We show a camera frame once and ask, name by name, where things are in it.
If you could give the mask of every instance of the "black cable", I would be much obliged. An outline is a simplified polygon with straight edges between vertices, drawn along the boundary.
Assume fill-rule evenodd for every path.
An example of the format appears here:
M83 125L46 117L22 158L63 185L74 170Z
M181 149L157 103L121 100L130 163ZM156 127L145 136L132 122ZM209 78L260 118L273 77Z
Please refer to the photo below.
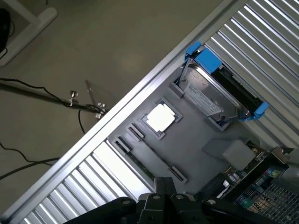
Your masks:
M30 85L30 84L28 84L28 83L26 83L26 82L23 82L23 81L21 81L21 80L19 80L19 79L14 79L14 78L0 78L0 80L2 80L2 81L7 81L7 82L21 83L22 85L25 85L25 86L30 87L30 88L33 88L33 89L42 89L42 90L44 90L46 93L48 93L50 96L52 96L52 97L56 98L58 101L60 101L61 104L62 104L63 106L65 106L65 107L69 107L69 108L71 107L71 105L66 104L61 98L55 96L53 93L49 92L49 91L48 91L45 87L43 87L43 86L34 86L34 85ZM95 112L95 113L101 113L101 112L102 112L101 108L99 108L98 106L95 106L95 105L92 105L92 104L86 104L85 106L86 106L86 108L92 108L92 109L94 109L94 112Z
M267 153L269 152L267 149L261 148L260 146L258 146L256 144L251 144L251 143L247 142L246 145L249 146L249 147L257 148L257 149L259 149L259 150L261 150L263 152L267 152Z
M53 159L47 159L47 160L42 160L42 161L36 161L36 162L33 162L33 163L31 163L31 164L28 164L28 165L26 165L26 166L17 168L17 169L15 169L15 170L13 170L13 171L8 172L7 174L4 174L4 175L0 176L0 180L3 180L4 178L6 178L6 177L8 177L8 176L10 176L10 175L12 175L12 174L15 174L15 173L17 173L17 172L19 172L19 171L22 171L22 170L24 170L24 169L27 169L27 168L29 168L29 167L33 167L33 166L36 166L36 165L39 165L39 164L43 164L43 163L46 163L46 162L57 161L57 160L59 160L59 159L60 159L60 158L53 158Z
M4 149L4 150L8 150L8 151L14 151L14 152L18 152L19 154L21 154L21 156L24 158L24 160L26 160L27 162L37 162L37 161L33 161L33 160L29 160L27 159L27 157L24 155L24 153L22 153L20 150L14 149L14 148L6 148L2 145L2 143L0 142L0 146ZM52 164L49 163L45 163L45 165L48 166L52 166Z
M83 134L85 134L85 130L84 130L84 128L83 128L83 126L82 126L82 123L81 123L81 117L80 117L80 114L81 114L81 110L78 111L78 120L79 120L79 124L80 124L80 128L81 128L81 130L82 130Z
M11 37L12 35L14 35L14 32L15 32L15 25L14 25L14 22L11 20L11 27L13 28L13 31L11 32L10 35L8 35L8 37Z
M49 95L51 95L52 97L56 98L58 101L61 102L61 104L63 106L66 106L66 107L71 107L70 105L67 105L64 103L64 101L62 99L60 99L59 97L55 96L54 94L50 93L45 87L43 86L34 86L34 85L29 85L19 79L14 79L14 78L0 78L0 80L2 81L8 81L8 82L16 82L16 83L21 83L22 85L25 85L25 86L28 86L30 88L33 88L33 89L42 89L44 90L46 93L48 93Z

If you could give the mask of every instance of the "gray floor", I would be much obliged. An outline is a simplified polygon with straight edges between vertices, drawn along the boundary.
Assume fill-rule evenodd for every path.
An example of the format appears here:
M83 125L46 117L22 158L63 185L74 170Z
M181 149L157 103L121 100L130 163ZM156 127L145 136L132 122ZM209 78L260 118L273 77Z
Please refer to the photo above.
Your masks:
M49 0L58 17L7 66L1 77L46 86L61 98L79 92L90 103L84 81L112 107L169 53L221 0ZM23 0L36 14L45 0ZM25 24L14 16L16 33ZM32 160L62 156L82 137L77 111L1 92L0 142ZM86 130L94 117L82 113ZM0 150L0 175L27 163L17 153ZM46 165L0 181L0 213L41 175Z

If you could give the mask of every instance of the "white sticker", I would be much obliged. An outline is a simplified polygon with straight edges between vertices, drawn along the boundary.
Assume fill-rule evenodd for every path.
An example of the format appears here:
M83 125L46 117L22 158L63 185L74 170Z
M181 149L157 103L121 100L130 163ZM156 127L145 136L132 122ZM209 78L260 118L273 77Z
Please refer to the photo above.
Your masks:
M198 88L189 83L184 90L185 96L191 100L205 115L211 116L220 113L221 110Z

